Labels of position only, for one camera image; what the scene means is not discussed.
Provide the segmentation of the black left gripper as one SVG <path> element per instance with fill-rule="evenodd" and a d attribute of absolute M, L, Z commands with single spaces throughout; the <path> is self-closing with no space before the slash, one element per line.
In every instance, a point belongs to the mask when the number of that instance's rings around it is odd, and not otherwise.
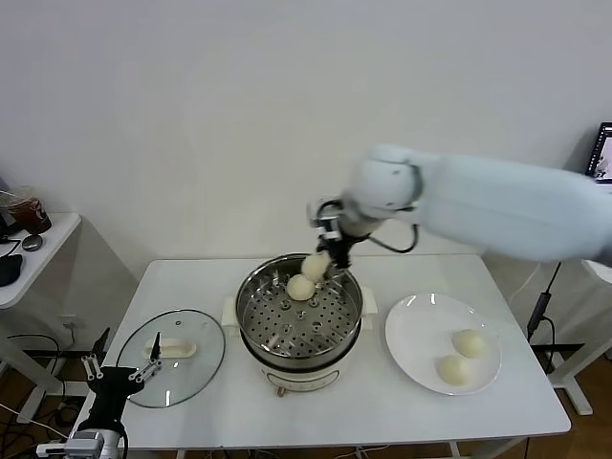
<path fill-rule="evenodd" d="M 118 422 L 129 396 L 140 391 L 140 383 L 146 384 L 156 376 L 162 366 L 161 333 L 153 340 L 147 366 L 141 370 L 132 367 L 104 366 L 104 348 L 110 334 L 107 327 L 94 342 L 91 351 L 81 357 L 88 386 L 96 395 L 89 411 L 89 421 L 94 423 Z"/>

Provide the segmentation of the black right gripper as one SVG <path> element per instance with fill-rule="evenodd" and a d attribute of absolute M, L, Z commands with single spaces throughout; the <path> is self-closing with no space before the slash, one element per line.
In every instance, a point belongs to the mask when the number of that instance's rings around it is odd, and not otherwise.
<path fill-rule="evenodd" d="M 318 238 L 316 253 L 326 253 L 332 259 L 327 269 L 327 279 L 330 282 L 342 283 L 350 273 L 350 251 L 356 243 L 356 237 L 342 230 L 339 232 L 339 236 L 330 240 L 324 237 Z"/>

